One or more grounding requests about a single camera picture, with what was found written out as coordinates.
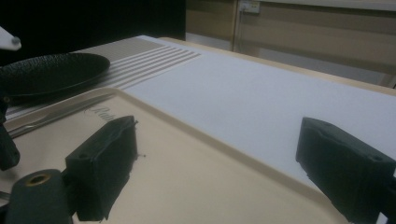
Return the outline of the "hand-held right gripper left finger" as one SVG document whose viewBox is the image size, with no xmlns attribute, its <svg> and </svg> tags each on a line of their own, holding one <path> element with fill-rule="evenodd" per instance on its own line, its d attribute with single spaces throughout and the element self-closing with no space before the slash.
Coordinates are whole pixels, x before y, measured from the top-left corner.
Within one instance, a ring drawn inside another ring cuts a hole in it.
<svg viewBox="0 0 396 224">
<path fill-rule="evenodd" d="M 71 211 L 81 221 L 109 217 L 137 158 L 135 120 L 107 122 L 65 158 L 64 181 Z"/>
</svg>

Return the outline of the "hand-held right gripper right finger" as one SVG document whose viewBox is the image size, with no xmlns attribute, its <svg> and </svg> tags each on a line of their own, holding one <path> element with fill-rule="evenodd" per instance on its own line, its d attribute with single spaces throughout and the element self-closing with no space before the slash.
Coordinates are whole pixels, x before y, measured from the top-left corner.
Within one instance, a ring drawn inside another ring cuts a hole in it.
<svg viewBox="0 0 396 224">
<path fill-rule="evenodd" d="M 296 161 L 353 224 L 396 224 L 396 160 L 342 129 L 304 118 Z"/>
</svg>

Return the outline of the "silver metal fork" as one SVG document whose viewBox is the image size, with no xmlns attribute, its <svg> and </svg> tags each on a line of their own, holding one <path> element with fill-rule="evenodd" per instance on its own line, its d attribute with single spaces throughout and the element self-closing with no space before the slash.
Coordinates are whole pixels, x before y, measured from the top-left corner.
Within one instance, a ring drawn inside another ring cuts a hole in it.
<svg viewBox="0 0 396 224">
<path fill-rule="evenodd" d="M 112 96 L 113 96 L 113 93 L 108 93 L 108 94 L 93 97 L 91 99 L 84 100 L 84 101 L 74 104 L 74 105 L 68 105 L 65 108 L 50 112 L 47 116 L 45 116 L 42 119 L 22 125 L 21 127 L 13 129 L 13 130 L 9 131 L 8 133 L 12 138 L 16 138 L 16 137 L 24 135 L 26 133 L 32 132 L 32 131 L 34 131 L 40 127 L 43 127 L 47 124 L 50 124 L 56 120 L 59 120 L 64 117 L 70 116 L 74 113 L 77 113 L 78 111 L 83 110 L 87 107 L 90 107 L 92 105 L 97 105 L 97 104 L 103 102 L 104 100 L 111 98 Z"/>
</svg>

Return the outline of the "beige plastic tray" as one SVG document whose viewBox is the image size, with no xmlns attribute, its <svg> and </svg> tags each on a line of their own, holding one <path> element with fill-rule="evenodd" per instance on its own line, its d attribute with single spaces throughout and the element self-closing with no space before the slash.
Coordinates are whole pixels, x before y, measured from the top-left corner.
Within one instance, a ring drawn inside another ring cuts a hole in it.
<svg viewBox="0 0 396 224">
<path fill-rule="evenodd" d="M 16 138 L 19 165 L 0 173 L 0 190 L 65 157 L 107 121 L 132 115 L 138 158 L 101 222 L 73 224 L 347 224 L 320 192 L 122 91 L 98 89 L 44 107 L 5 126 L 14 130 L 78 103 L 97 105 Z"/>
</svg>

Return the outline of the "black textured plate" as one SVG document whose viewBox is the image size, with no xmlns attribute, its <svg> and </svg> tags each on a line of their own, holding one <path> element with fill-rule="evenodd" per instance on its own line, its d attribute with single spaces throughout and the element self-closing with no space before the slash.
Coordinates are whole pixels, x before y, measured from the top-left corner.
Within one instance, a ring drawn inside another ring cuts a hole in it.
<svg viewBox="0 0 396 224">
<path fill-rule="evenodd" d="M 90 85 L 109 66 L 109 59 L 92 53 L 34 57 L 1 67 L 0 90 L 13 101 L 41 98 Z"/>
</svg>

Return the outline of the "white table mat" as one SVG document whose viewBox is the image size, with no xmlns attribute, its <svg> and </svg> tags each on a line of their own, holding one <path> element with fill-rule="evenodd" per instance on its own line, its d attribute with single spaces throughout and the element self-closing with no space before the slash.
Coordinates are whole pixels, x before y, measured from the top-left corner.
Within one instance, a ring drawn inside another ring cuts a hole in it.
<svg viewBox="0 0 396 224">
<path fill-rule="evenodd" d="M 396 90 L 184 41 L 199 59 L 129 88 L 144 102 L 309 185 L 295 160 L 304 117 L 325 120 L 396 160 Z"/>
</svg>

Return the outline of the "grey striped placemat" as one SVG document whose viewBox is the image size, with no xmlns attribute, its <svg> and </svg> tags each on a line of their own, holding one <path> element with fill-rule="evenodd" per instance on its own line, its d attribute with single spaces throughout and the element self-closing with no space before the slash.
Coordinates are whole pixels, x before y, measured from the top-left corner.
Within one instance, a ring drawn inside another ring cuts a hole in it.
<svg viewBox="0 0 396 224">
<path fill-rule="evenodd" d="M 97 88 L 109 87 L 126 90 L 201 57 L 199 52 L 152 42 L 150 39 L 143 37 L 133 37 L 98 47 L 82 49 L 81 52 L 93 53 L 109 59 L 110 66 L 103 77 L 93 81 L 88 86 L 64 91 L 57 96 L 45 97 L 43 100 L 28 100 L 26 103 L 20 102 L 12 105 L 7 111 L 7 120 L 21 117 L 47 105 L 53 105 Z"/>
</svg>

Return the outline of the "beige panelled counter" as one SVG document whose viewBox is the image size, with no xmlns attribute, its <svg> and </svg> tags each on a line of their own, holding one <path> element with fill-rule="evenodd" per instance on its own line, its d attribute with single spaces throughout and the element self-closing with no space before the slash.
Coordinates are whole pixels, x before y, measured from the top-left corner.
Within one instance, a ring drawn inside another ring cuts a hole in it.
<svg viewBox="0 0 396 224">
<path fill-rule="evenodd" d="M 191 42 L 396 88 L 396 11 L 187 0 Z"/>
</svg>

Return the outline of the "white wall socket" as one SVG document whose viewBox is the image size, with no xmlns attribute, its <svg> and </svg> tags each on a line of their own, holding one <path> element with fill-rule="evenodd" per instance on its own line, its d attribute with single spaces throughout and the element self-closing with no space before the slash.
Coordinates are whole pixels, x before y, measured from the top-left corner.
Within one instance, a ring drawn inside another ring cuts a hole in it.
<svg viewBox="0 0 396 224">
<path fill-rule="evenodd" d="M 255 13 L 260 12 L 261 3 L 253 0 L 241 0 L 239 3 L 239 9 L 241 12 Z"/>
</svg>

